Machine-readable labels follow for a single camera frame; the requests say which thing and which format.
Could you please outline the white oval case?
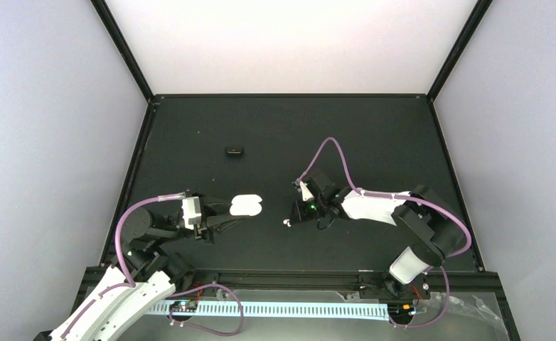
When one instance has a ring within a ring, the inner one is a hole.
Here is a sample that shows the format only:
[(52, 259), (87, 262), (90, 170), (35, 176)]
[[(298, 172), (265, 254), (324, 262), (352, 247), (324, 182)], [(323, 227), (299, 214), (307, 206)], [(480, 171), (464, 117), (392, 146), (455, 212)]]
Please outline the white oval case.
[(236, 195), (231, 200), (229, 213), (232, 216), (255, 216), (262, 211), (262, 198), (256, 194)]

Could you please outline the black earbud charging case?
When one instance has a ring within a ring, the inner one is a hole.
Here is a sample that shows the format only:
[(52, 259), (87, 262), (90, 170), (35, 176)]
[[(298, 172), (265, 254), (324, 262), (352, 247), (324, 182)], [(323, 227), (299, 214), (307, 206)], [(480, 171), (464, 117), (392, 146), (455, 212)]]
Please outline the black earbud charging case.
[(239, 158), (244, 155), (244, 148), (242, 146), (226, 146), (225, 153), (228, 157)]

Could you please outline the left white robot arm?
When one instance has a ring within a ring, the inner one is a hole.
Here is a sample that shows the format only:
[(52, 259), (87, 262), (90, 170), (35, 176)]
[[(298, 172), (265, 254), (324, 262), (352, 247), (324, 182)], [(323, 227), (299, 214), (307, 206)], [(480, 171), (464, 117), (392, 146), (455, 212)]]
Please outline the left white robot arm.
[(195, 312), (200, 295), (218, 289), (233, 291), (213, 281), (195, 286), (194, 269), (179, 254), (168, 254), (162, 244), (194, 237), (212, 242), (226, 225), (262, 211), (256, 194), (216, 200), (200, 194), (175, 193), (141, 200), (120, 217), (114, 233), (116, 260), (83, 302), (61, 325), (36, 335), (36, 340), (117, 340), (157, 303), (178, 299), (169, 309), (177, 323), (179, 312)]

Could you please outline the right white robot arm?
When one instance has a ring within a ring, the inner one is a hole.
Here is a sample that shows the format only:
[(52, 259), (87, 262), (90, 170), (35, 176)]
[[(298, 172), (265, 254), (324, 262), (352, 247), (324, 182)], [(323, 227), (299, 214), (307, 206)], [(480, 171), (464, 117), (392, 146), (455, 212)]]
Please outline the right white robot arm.
[(441, 266), (468, 240), (461, 220), (446, 209), (430, 188), (419, 185), (401, 193), (377, 193), (341, 186), (321, 171), (295, 182), (300, 195), (283, 223), (287, 227), (315, 221), (372, 220), (400, 230), (407, 245), (381, 278), (383, 291), (398, 298), (423, 272)]

